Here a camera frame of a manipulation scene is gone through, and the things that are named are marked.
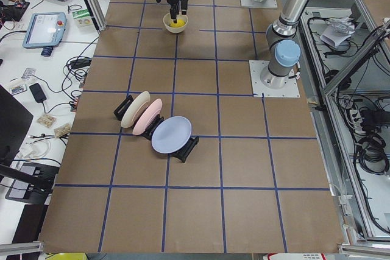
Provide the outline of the cream ceramic bowl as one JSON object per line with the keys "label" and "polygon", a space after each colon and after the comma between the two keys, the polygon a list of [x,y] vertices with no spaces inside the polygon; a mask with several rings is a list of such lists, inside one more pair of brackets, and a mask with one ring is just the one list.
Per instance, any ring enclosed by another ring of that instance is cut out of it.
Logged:
{"label": "cream ceramic bowl", "polygon": [[171,33],[181,33],[185,30],[188,24],[188,17],[186,15],[177,15],[177,22],[175,23],[170,16],[170,13],[167,13],[163,17],[163,24],[166,29]]}

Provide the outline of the green white carton box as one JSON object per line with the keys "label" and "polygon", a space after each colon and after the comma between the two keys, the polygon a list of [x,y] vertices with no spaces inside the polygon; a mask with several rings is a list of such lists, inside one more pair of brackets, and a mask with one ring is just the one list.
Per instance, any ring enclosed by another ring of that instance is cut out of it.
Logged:
{"label": "green white carton box", "polygon": [[72,12],[73,20],[77,27],[93,25],[90,13],[87,9]]}

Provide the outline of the cream plate in rack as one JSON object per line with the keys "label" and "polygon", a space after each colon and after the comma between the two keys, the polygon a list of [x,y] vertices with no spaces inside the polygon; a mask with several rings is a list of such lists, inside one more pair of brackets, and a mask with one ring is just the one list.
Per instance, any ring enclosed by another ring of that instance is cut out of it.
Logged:
{"label": "cream plate in rack", "polygon": [[121,127],[131,127],[135,123],[136,119],[140,116],[142,112],[141,110],[150,102],[150,100],[151,96],[148,91],[143,91],[141,94],[139,94],[124,113],[124,116],[121,120]]}

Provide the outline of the pink plate in rack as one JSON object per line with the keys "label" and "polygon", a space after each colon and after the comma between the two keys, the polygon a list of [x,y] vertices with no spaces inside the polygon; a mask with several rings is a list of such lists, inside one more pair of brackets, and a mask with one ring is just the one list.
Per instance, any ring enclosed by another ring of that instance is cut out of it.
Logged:
{"label": "pink plate in rack", "polygon": [[160,114],[162,106],[163,103],[161,99],[154,100],[136,122],[132,134],[141,135],[152,123],[154,118]]}

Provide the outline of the black power adapter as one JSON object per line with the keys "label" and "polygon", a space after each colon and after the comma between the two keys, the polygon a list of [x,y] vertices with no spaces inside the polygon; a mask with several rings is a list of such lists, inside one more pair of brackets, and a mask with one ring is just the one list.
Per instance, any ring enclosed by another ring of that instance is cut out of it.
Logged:
{"label": "black power adapter", "polygon": [[71,69],[73,70],[90,66],[90,64],[91,64],[91,58],[78,58],[70,61],[69,63]]}

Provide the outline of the light blue plate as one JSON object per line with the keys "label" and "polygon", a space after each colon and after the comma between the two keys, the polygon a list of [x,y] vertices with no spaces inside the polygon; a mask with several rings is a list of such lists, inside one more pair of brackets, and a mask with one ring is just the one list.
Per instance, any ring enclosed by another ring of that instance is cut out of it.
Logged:
{"label": "light blue plate", "polygon": [[152,147],[158,153],[173,153],[186,144],[191,132],[192,126],[186,117],[173,116],[155,129],[152,135]]}

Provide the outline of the teach pendant near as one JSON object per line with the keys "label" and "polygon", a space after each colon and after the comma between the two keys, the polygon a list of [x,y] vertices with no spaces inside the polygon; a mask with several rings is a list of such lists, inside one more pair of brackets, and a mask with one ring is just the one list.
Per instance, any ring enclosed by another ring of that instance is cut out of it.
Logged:
{"label": "teach pendant near", "polygon": [[23,41],[23,47],[56,47],[66,29],[66,15],[63,12],[34,13]]}

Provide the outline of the black plate rack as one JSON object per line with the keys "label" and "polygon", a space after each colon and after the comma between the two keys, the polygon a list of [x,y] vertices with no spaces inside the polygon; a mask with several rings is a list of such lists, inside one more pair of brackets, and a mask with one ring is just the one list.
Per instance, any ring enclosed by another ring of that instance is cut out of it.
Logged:
{"label": "black plate rack", "polygon": [[[130,106],[130,104],[133,102],[133,100],[135,99],[136,97],[132,97],[132,96],[127,96],[118,106],[117,108],[113,111],[113,114],[115,115],[115,117],[117,118],[117,120],[119,120],[121,122],[122,120],[122,117],[124,116],[124,113],[126,112],[126,110],[128,109],[128,107]],[[141,114],[140,116],[144,113],[144,111],[146,110],[146,108],[151,104],[152,102],[150,101],[146,106],[144,106],[144,108],[141,110]],[[136,122],[138,121],[138,119],[140,118],[140,116],[136,119],[135,123],[130,127],[133,131],[133,128],[136,124]],[[160,114],[157,115],[154,120],[152,121],[152,123],[147,127],[147,129],[141,134],[141,135],[136,135],[136,136],[143,136],[144,138],[148,139],[151,144],[152,144],[152,135],[153,135],[153,132],[155,131],[155,129],[163,122],[165,121],[166,119],[161,116]],[[179,159],[181,162],[185,162],[186,159],[188,158],[188,155],[192,152],[192,150],[194,149],[194,147],[197,145],[197,143],[199,142],[199,137],[198,136],[195,136],[195,137],[192,137],[190,136],[189,140],[186,142],[186,144],[180,148],[179,150],[173,152],[173,153],[162,153],[162,154],[168,154],[168,155],[171,155],[173,156],[174,158],[177,158]]]}

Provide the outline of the crumpled white paper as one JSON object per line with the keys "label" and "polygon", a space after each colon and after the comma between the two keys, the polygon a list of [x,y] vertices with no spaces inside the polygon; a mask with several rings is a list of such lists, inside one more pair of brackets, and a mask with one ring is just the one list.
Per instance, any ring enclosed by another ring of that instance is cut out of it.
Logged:
{"label": "crumpled white paper", "polygon": [[332,47],[338,47],[355,33],[355,25],[349,17],[329,18],[325,23],[327,28],[320,35],[320,40]]}

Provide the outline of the black phone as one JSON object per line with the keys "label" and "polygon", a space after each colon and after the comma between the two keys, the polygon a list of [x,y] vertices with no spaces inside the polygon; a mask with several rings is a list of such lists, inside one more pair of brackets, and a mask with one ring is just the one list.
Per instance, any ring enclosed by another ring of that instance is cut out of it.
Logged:
{"label": "black phone", "polygon": [[42,103],[47,99],[47,97],[46,97],[46,95],[45,95],[45,93],[44,93],[44,91],[39,83],[31,84],[29,86],[29,89],[34,97],[34,100],[37,103]]}

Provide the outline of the black monitor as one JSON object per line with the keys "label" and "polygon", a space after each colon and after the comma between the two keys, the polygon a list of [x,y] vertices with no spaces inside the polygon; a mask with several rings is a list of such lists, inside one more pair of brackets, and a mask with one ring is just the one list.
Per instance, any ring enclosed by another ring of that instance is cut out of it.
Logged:
{"label": "black monitor", "polygon": [[1,86],[1,164],[10,166],[33,120],[33,115]]}

